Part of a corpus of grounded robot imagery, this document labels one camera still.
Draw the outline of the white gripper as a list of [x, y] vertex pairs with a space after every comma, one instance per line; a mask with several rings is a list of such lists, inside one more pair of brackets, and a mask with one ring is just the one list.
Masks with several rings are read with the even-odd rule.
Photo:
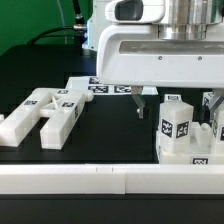
[[96, 63], [100, 81], [130, 85], [144, 117], [142, 86], [224, 88], [224, 24], [199, 41], [160, 40], [153, 25], [111, 25], [101, 34]]

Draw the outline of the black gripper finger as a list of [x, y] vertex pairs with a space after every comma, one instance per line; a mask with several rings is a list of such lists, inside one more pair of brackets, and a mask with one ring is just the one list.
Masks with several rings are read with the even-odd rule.
[[224, 101], [224, 89], [213, 89], [211, 92], [208, 93], [208, 95], [209, 95], [208, 108], [210, 111], [210, 119], [213, 120], [215, 110]]

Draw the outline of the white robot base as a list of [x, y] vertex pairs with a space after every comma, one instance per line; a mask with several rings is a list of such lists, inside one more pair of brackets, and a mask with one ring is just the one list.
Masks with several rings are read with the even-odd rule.
[[82, 44], [83, 52], [86, 55], [95, 55], [101, 33], [110, 25], [105, 17], [105, 7], [110, 0], [93, 0], [93, 11], [87, 20], [87, 39]]

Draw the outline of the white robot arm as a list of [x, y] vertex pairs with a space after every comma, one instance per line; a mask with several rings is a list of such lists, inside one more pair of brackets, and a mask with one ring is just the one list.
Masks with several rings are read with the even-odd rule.
[[112, 0], [96, 74], [104, 84], [209, 88], [224, 102], [224, 0]]

